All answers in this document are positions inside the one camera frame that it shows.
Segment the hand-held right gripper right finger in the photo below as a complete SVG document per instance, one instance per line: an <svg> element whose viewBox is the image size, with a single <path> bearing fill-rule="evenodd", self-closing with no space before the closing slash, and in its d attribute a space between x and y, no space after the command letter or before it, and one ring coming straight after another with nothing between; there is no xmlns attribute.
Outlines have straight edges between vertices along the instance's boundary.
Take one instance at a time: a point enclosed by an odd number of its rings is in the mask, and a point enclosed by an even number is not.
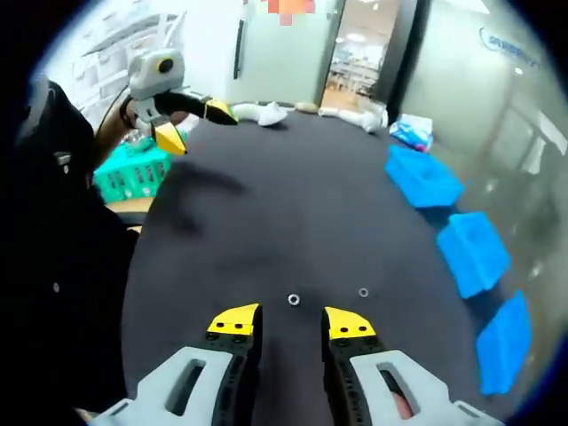
<svg viewBox="0 0 568 426"><path fill-rule="evenodd" d="M326 306L321 316L324 389L335 425L501 425L461 401L403 351L385 347L355 312Z"/></svg>

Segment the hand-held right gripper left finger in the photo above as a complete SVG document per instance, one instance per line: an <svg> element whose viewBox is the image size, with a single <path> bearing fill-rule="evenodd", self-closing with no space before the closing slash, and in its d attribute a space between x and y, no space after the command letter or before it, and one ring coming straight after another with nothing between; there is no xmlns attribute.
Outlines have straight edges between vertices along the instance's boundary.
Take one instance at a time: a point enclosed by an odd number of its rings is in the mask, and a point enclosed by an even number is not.
<svg viewBox="0 0 568 426"><path fill-rule="evenodd" d="M218 314L196 346L179 349L92 425L250 425L262 352L262 306Z"/></svg>

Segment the person's left hand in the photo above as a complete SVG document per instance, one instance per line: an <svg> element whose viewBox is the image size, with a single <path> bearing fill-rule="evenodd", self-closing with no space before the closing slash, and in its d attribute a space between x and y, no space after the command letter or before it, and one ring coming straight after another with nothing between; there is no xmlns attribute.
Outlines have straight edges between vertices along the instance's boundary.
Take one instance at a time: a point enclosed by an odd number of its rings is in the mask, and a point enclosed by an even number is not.
<svg viewBox="0 0 568 426"><path fill-rule="evenodd" d="M199 118L193 114L188 114L186 112L175 112L170 117L171 122L177 127L180 133L191 132L199 123Z"/></svg>

